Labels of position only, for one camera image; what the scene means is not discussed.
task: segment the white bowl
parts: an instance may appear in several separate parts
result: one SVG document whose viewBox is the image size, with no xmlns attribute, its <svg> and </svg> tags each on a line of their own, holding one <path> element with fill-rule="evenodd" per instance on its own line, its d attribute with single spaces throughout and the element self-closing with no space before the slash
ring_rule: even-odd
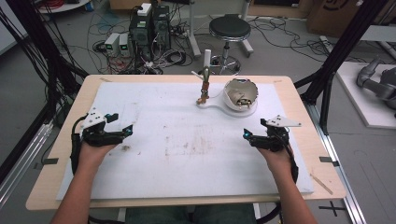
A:
<svg viewBox="0 0 396 224">
<path fill-rule="evenodd" d="M 224 103 L 235 111 L 247 111 L 257 104 L 259 91 L 256 84 L 247 78 L 230 80 L 223 90 Z"/>
</svg>

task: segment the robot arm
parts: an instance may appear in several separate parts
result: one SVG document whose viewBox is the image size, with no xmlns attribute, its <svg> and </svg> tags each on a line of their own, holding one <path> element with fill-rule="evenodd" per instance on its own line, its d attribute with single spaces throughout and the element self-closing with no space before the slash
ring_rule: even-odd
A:
<svg viewBox="0 0 396 224">
<path fill-rule="evenodd" d="M 381 100 L 389 101 L 395 98 L 396 88 L 392 85 L 392 80 L 396 83 L 396 69 L 390 69 L 383 72 L 381 82 L 372 81 L 370 78 L 375 73 L 375 69 L 380 59 L 376 57 L 367 66 L 363 67 L 358 74 L 356 84 L 359 87 L 375 93 L 376 97 Z"/>
</svg>

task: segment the hand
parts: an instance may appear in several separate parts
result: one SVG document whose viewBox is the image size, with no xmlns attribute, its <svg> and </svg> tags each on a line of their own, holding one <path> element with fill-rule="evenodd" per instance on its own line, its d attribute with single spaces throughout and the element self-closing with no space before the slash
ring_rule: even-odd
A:
<svg viewBox="0 0 396 224">
<path fill-rule="evenodd" d="M 268 168 L 273 173 L 274 178 L 291 176 L 290 156 L 285 148 L 277 152 L 264 148 L 258 148 L 258 150 L 267 160 Z"/>
<path fill-rule="evenodd" d="M 102 163 L 107 152 L 116 147 L 117 145 L 92 147 L 86 142 L 81 145 L 81 151 L 78 158 L 78 170 L 85 169 L 96 172 Z"/>
</svg>

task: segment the chair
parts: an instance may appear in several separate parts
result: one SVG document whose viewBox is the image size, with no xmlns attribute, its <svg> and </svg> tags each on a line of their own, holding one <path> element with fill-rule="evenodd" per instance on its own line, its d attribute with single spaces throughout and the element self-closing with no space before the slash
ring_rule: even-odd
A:
<svg viewBox="0 0 396 224">
<path fill-rule="evenodd" d="M 211 59 L 212 71 L 221 75 L 225 70 L 229 70 L 233 75 L 237 75 L 241 70 L 241 63 L 235 57 L 228 55 L 230 42 L 242 42 L 247 39 L 250 36 L 250 25 L 237 16 L 226 15 L 212 20 L 209 24 L 209 32 L 225 41 L 222 55 L 213 56 Z"/>
</svg>

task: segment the desk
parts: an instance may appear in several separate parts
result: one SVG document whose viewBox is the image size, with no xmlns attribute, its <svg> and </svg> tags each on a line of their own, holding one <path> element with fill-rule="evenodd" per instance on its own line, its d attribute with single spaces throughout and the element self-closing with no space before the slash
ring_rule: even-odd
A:
<svg viewBox="0 0 396 224">
<path fill-rule="evenodd" d="M 211 83 L 226 83 L 233 77 L 213 76 Z M 271 83 L 276 91 L 289 119 L 299 120 L 303 127 L 293 131 L 299 148 L 303 148 L 302 154 L 305 165 L 311 175 L 315 192 L 305 195 L 306 200 L 318 199 L 341 199 L 346 196 L 344 187 L 335 172 L 332 163 L 320 162 L 319 157 L 327 157 L 317 131 L 309 118 L 298 92 L 288 77 L 247 77 L 256 83 Z M 56 209 L 60 201 L 56 201 L 56 195 L 61 185 L 64 169 L 70 154 L 70 133 L 75 120 L 81 114 L 89 111 L 96 92 L 102 82 L 178 82 L 198 83 L 200 80 L 195 76 L 89 76 L 73 104 L 70 113 L 60 131 L 58 139 L 54 143 L 49 158 L 59 158 L 55 165 L 45 165 L 26 203 L 29 210 Z M 261 203 L 277 201 L 277 196 L 251 195 L 233 197 L 199 197 L 199 198 L 171 198 L 171 199 L 132 199 L 132 200 L 92 200 L 91 207 L 130 207 L 151 205 L 176 205 L 176 204 L 204 204 L 204 203 Z"/>
</svg>

